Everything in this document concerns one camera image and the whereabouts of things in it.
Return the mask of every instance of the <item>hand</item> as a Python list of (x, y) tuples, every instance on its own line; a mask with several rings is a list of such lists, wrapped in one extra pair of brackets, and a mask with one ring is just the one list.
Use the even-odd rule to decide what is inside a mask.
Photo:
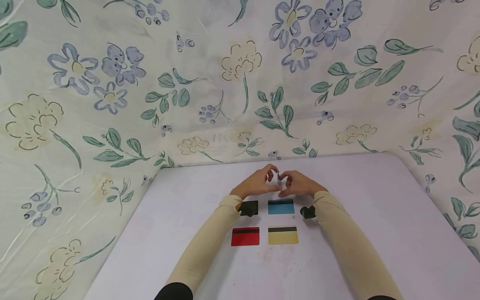
[(252, 175), (234, 188), (230, 195), (238, 196), (244, 200), (250, 195), (261, 195), (267, 192), (281, 191), (282, 187), (279, 185), (266, 184), (267, 180), (270, 182), (273, 179), (272, 170), (278, 173), (277, 167), (272, 164), (268, 164), (264, 168), (256, 170)]
[(283, 180), (285, 177), (287, 177), (287, 189), (280, 192), (280, 194), (278, 194), (279, 197), (287, 197), (288, 195), (293, 194), (296, 196), (309, 195), (313, 198), (318, 191), (328, 192), (324, 186), (311, 180), (298, 171), (283, 172), (283, 174), (280, 175), (280, 180)]

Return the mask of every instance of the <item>beige arm sleeve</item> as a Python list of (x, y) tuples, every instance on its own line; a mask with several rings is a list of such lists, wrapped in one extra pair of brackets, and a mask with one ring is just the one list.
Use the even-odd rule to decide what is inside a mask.
[(389, 296), (403, 300), (377, 251), (342, 204), (325, 191), (317, 192), (314, 200), (318, 223), (325, 230), (357, 298)]
[(240, 218), (235, 206), (242, 203), (238, 196), (228, 195), (195, 234), (173, 269), (166, 284), (181, 282), (195, 295), (215, 259), (223, 239)]

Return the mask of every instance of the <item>blue card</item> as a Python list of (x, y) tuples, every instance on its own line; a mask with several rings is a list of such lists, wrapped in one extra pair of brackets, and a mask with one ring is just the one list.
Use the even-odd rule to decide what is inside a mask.
[(294, 214), (293, 199), (268, 200), (269, 215)]

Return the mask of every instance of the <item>floral backdrop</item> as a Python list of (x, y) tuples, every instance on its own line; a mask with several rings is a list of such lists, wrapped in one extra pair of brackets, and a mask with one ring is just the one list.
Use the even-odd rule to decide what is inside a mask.
[(0, 0), (0, 298), (82, 299), (155, 174), (200, 164), (395, 153), (480, 261), (479, 9)]

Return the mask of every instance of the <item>card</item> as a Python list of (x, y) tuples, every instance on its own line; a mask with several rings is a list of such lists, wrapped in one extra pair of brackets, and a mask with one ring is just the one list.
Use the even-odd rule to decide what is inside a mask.
[(294, 214), (293, 199), (268, 200), (269, 215)]
[(270, 245), (298, 244), (297, 227), (269, 227), (268, 243)]
[(234, 228), (232, 231), (231, 245), (233, 247), (260, 245), (260, 228), (259, 227)]

